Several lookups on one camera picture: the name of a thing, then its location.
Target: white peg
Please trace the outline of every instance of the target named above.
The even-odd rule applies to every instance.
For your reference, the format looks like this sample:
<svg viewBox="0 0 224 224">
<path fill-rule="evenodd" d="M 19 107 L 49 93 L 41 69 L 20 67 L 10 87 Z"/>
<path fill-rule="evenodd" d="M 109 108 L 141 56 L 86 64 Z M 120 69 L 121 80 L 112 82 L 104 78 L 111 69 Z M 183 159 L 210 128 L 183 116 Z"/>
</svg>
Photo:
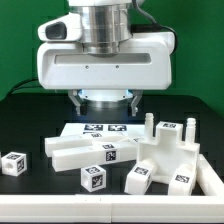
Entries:
<svg viewBox="0 0 224 224">
<path fill-rule="evenodd" d="M 195 131 L 196 131 L 196 120 L 194 118 L 188 118 L 185 144 L 193 144 L 195 142 Z"/>
<path fill-rule="evenodd" d="M 145 131 L 144 131 L 144 139 L 147 142 L 150 142 L 153 139 L 153 126 L 154 126 L 154 116 L 152 113 L 147 113 L 145 116 Z"/>
</svg>

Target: green background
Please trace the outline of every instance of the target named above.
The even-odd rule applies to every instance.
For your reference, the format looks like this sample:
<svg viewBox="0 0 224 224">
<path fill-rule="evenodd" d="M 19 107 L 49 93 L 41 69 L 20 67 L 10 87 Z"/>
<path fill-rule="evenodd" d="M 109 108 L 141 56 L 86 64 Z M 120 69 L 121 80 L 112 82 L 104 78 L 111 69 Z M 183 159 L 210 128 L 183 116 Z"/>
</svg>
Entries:
<svg viewBox="0 0 224 224">
<path fill-rule="evenodd" d="M 224 0 L 146 0 L 143 8 L 176 30 L 173 83 L 145 94 L 191 95 L 224 117 Z M 18 82 L 37 77 L 39 25 L 68 12 L 66 0 L 0 0 L 0 99 Z M 147 23 L 135 12 L 132 23 Z"/>
</svg>

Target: black cable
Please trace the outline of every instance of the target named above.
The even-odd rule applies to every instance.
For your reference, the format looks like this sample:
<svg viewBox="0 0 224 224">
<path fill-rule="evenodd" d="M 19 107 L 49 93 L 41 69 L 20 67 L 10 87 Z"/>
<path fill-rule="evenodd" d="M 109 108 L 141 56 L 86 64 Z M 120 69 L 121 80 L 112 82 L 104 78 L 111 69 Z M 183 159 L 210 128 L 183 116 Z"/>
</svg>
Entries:
<svg viewBox="0 0 224 224">
<path fill-rule="evenodd" d="M 134 9 L 139 12 L 141 15 L 145 16 L 148 20 L 151 21 L 152 24 L 149 25 L 132 25 L 131 26 L 131 31 L 132 32 L 137 32 L 137 33 L 142 33 L 142 32 L 147 32 L 148 30 L 152 31 L 152 32 L 158 32 L 158 31 L 162 31 L 162 30 L 168 30 L 170 32 L 172 32 L 174 34 L 175 37 L 175 46 L 174 46 L 174 50 L 172 53 L 174 53 L 178 47 L 178 36 L 177 33 L 175 32 L 175 30 L 173 30 L 172 28 L 168 27 L 168 26 L 162 26 L 159 23 L 156 22 L 156 20 L 153 18 L 153 16 L 151 16 L 149 13 L 145 12 L 144 10 L 142 10 L 138 3 L 137 0 L 132 0 L 132 4 Z"/>
<path fill-rule="evenodd" d="M 19 89 L 27 89 L 27 88 L 40 88 L 41 86 L 27 86 L 27 87 L 22 87 L 23 85 L 30 83 L 30 82 L 36 82 L 38 81 L 38 78 L 31 78 L 31 79 L 26 79 L 22 82 L 17 83 L 15 86 L 12 87 L 11 90 L 6 94 L 6 97 L 10 96 L 13 94 L 14 91 L 17 91 Z"/>
<path fill-rule="evenodd" d="M 151 16 L 149 13 L 145 12 L 144 10 L 142 10 L 138 3 L 137 0 L 132 0 L 132 4 L 133 7 L 136 11 L 138 11 L 140 14 L 142 14 L 143 16 L 145 16 L 147 19 L 149 19 L 153 24 L 157 24 L 156 20 L 153 18 L 153 16 Z"/>
</svg>

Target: white cube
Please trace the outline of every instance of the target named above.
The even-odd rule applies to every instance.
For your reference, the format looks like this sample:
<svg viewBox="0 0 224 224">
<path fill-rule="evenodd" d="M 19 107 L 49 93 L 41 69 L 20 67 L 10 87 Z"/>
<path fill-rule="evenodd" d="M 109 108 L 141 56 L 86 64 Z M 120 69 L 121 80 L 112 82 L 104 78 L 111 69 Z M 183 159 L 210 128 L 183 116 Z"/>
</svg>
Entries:
<svg viewBox="0 0 224 224">
<path fill-rule="evenodd" d="M 26 154 L 10 152 L 1 158 L 2 173 L 11 176 L 19 176 L 27 170 Z"/>
<path fill-rule="evenodd" d="M 144 195 L 152 183 L 152 176 L 155 170 L 155 166 L 146 166 L 145 164 L 137 163 L 127 175 L 125 193 Z"/>
<path fill-rule="evenodd" d="M 81 169 L 81 185 L 89 192 L 106 187 L 106 170 L 98 165 Z"/>
</svg>

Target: table surface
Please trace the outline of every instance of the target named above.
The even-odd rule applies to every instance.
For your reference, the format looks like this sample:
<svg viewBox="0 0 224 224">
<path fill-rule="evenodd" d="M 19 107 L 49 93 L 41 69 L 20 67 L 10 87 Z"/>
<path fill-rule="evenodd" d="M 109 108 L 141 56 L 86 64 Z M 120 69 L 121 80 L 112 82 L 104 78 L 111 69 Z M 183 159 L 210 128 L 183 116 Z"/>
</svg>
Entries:
<svg viewBox="0 0 224 224">
<path fill-rule="evenodd" d="M 155 125 L 169 121 L 186 125 L 196 118 L 196 142 L 217 174 L 224 176 L 224 119 L 200 99 L 191 96 L 143 96 L 136 117 L 126 108 L 96 110 L 78 117 L 66 95 L 15 94 L 0 102 L 0 151 L 27 154 L 28 169 L 18 177 L 0 174 L 0 194 L 90 194 L 80 183 L 80 169 L 56 173 L 45 155 L 44 139 L 59 136 L 66 123 L 144 124 L 145 113 L 153 113 Z M 124 194 L 126 176 L 135 161 L 104 165 L 107 187 L 94 194 Z M 165 195 L 167 185 L 153 183 L 147 194 Z M 203 195 L 199 186 L 194 195 Z"/>
</svg>

